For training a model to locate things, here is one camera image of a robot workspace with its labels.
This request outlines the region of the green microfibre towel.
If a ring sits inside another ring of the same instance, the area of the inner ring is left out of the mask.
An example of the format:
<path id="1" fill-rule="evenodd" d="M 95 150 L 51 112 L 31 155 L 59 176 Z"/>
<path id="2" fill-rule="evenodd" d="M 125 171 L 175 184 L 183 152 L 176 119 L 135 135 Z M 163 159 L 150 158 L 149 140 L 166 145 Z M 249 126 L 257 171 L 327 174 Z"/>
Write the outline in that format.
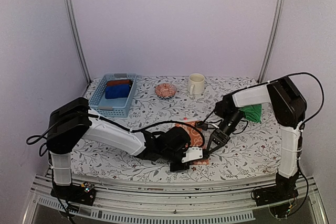
<path id="1" fill-rule="evenodd" d="M 244 118 L 247 119 L 248 121 L 254 123 L 261 122 L 261 116 L 262 116 L 261 104 L 244 106 L 242 108 L 239 108 L 239 110 L 242 111 Z"/>

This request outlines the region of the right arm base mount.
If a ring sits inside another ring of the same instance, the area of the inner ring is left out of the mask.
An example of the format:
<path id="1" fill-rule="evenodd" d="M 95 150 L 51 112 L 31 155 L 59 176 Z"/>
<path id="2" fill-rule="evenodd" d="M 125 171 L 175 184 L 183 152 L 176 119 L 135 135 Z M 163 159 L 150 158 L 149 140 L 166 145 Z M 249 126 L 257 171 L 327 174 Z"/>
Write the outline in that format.
<path id="1" fill-rule="evenodd" d="M 297 171 L 293 176 L 286 178 L 276 173 L 275 185 L 254 188 L 251 192 L 251 198 L 256 202 L 257 206 L 295 199 L 299 195 L 296 188 L 299 174 L 299 171 Z"/>

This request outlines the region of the orange rabbit print towel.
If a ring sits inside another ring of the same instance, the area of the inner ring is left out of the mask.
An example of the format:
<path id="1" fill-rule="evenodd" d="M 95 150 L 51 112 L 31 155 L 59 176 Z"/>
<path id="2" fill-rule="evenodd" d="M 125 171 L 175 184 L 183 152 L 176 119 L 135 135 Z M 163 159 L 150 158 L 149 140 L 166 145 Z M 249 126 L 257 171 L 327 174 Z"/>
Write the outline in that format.
<path id="1" fill-rule="evenodd" d="M 191 146 L 198 146 L 198 147 L 201 146 L 203 142 L 202 137 L 194 129 L 186 125 L 182 125 L 178 123 L 175 123 L 175 126 L 182 127 L 189 134 L 191 138 Z M 192 164 L 193 165 L 208 165 L 209 160 L 199 159 L 199 160 L 192 161 Z"/>

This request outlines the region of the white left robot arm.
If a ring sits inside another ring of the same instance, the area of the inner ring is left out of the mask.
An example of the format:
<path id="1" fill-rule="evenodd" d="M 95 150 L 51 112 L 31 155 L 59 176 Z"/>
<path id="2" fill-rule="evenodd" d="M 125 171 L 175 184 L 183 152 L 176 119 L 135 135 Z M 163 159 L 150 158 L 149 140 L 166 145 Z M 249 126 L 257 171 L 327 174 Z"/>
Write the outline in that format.
<path id="1" fill-rule="evenodd" d="M 167 132 L 133 131 L 94 113 L 83 97 L 51 112 L 49 127 L 47 149 L 54 168 L 53 181 L 67 200 L 78 195 L 77 186 L 72 184 L 71 152 L 80 140 L 100 142 L 143 160 L 166 159 L 172 172 L 190 167 L 183 159 L 191 138 L 182 127 L 175 126 Z"/>

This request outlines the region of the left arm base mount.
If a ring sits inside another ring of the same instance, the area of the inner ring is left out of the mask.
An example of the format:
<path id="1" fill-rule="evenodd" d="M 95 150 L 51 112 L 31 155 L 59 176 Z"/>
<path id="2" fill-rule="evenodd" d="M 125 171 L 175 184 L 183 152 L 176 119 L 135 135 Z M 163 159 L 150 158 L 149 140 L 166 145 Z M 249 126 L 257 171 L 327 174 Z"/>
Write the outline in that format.
<path id="1" fill-rule="evenodd" d="M 53 183 L 51 196 L 81 205 L 93 206 L 96 190 L 95 185 L 83 182 L 80 185 L 58 186 Z"/>

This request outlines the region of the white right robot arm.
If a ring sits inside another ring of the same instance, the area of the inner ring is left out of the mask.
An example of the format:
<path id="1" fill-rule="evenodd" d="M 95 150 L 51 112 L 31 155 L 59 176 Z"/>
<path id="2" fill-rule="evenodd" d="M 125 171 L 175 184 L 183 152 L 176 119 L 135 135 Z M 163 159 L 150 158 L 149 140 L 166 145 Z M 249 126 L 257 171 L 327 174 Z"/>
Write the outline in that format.
<path id="1" fill-rule="evenodd" d="M 245 117 L 241 108 L 259 104 L 269 104 L 272 108 L 282 140 L 277 175 L 290 179 L 299 170 L 297 162 L 307 102 L 288 76 L 224 95 L 213 110 L 223 120 L 211 133 L 206 151 L 211 154 L 224 147 L 234 128 Z"/>

